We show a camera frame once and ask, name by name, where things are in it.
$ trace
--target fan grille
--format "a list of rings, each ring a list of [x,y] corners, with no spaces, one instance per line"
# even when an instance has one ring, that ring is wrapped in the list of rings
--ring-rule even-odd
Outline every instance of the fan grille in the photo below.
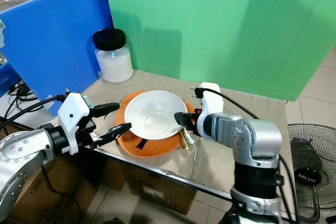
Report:
[[[336,208],[336,129],[316,124],[289,124],[294,170],[309,167],[319,171],[321,182],[315,186],[321,210]],[[313,209],[310,187],[296,182],[298,204]]]

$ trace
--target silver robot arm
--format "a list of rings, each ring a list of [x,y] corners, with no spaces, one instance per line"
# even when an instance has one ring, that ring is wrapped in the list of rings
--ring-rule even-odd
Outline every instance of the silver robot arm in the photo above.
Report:
[[[233,149],[233,207],[221,223],[281,223],[281,201],[276,194],[276,186],[283,183],[278,173],[282,144],[279,129],[269,121],[223,113],[223,98],[209,91],[200,92],[202,88],[221,92],[217,84],[203,82],[195,90],[203,105],[201,113],[177,113],[175,119],[194,134]]]
[[[77,153],[82,146],[94,149],[117,139],[130,129],[121,124],[100,136],[92,118],[119,108],[117,103],[93,107],[87,97],[69,93],[58,111],[60,126],[43,125],[29,132],[16,132],[0,142],[0,221],[9,215],[27,179],[56,155]]]

